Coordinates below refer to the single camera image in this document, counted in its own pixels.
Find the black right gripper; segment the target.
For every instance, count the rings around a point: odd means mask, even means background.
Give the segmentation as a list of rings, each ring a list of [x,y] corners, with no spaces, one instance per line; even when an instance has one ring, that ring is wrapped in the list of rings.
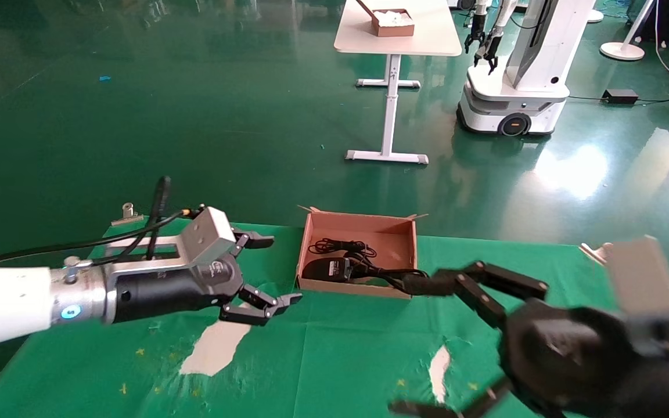
[[[483,286],[527,302],[507,315]],[[402,289],[409,296],[457,296],[486,325],[501,330],[500,367],[507,377],[460,411],[395,400],[391,413],[483,417],[513,391],[546,417],[669,417],[669,355],[640,354],[624,321],[610,313],[549,306],[542,302],[547,283],[483,260],[441,268],[429,278],[411,276],[402,280]]]

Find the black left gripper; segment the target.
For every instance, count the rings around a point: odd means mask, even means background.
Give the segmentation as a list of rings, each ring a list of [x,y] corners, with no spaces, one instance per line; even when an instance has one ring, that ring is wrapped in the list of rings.
[[[235,257],[244,249],[270,248],[274,236],[257,231],[234,229],[236,244],[231,255],[225,255],[208,265],[179,268],[162,272],[126,273],[115,284],[115,307],[106,323],[154,318],[176,312],[199,311],[222,306],[220,321],[240,325],[265,326],[276,315],[286,312],[302,298],[301,293],[272,297],[270,294],[244,284]],[[243,304],[231,304],[238,296]]]

